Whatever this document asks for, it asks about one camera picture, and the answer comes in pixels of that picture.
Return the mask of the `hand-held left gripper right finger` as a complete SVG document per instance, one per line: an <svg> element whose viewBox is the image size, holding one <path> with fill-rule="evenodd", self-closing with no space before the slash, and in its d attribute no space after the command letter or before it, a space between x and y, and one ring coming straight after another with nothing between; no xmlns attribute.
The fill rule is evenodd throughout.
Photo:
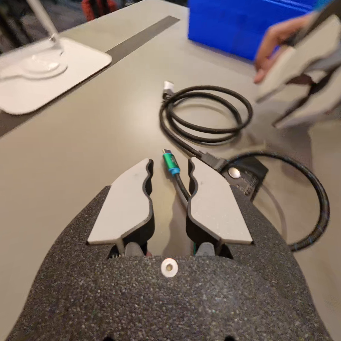
<svg viewBox="0 0 341 341"><path fill-rule="evenodd" d="M196 157L189 159L188 170L190 198L185 230L195 252L211 249L213 255L220 255L225 245L253 245L229 182Z"/></svg>

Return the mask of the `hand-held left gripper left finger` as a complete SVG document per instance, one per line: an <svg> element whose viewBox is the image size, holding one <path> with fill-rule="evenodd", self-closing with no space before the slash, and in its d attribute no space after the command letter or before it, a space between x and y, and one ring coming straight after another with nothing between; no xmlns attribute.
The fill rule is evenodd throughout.
<svg viewBox="0 0 341 341"><path fill-rule="evenodd" d="M148 255L147 243L155 231L153 166L145 158L113 181L87 244L113 245L122 255Z"/></svg>

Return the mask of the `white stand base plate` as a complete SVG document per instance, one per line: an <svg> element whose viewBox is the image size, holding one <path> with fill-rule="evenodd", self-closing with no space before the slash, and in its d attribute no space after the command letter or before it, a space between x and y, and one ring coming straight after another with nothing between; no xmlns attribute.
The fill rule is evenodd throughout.
<svg viewBox="0 0 341 341"><path fill-rule="evenodd" d="M107 53L59 36L14 49L0 58L0 109L32 113L111 61Z"/></svg>

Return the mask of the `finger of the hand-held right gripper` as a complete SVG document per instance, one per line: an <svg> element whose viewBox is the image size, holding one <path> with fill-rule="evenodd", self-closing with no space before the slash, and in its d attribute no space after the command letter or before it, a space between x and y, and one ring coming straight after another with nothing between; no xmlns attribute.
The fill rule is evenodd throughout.
<svg viewBox="0 0 341 341"><path fill-rule="evenodd" d="M341 73L330 73L314 87L312 94L296 102L272 126L283 129L314 121L318 116L338 107L340 97Z"/></svg>
<svg viewBox="0 0 341 341"><path fill-rule="evenodd" d="M295 46L284 49L260 84L256 102L278 92L314 62L329 57L339 45L340 32L339 17L330 15Z"/></svg>

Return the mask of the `person's right hand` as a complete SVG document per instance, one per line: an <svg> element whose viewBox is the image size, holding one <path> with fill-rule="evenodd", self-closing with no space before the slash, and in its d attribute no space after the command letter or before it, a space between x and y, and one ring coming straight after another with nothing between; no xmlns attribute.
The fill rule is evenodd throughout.
<svg viewBox="0 0 341 341"><path fill-rule="evenodd" d="M256 70L255 84L263 81L276 60L285 50L285 48L279 48L275 52L275 48L280 47L291 35L308 25L314 15L315 12L313 11L312 13L272 25L268 28L254 60Z"/></svg>

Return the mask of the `blue plastic bin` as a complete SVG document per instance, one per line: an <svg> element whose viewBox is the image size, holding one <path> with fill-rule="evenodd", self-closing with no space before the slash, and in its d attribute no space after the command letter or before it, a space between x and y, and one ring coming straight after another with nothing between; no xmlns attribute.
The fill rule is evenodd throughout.
<svg viewBox="0 0 341 341"><path fill-rule="evenodd" d="M270 26L305 15L314 4L313 0L190 0L188 38L253 61Z"/></svg>

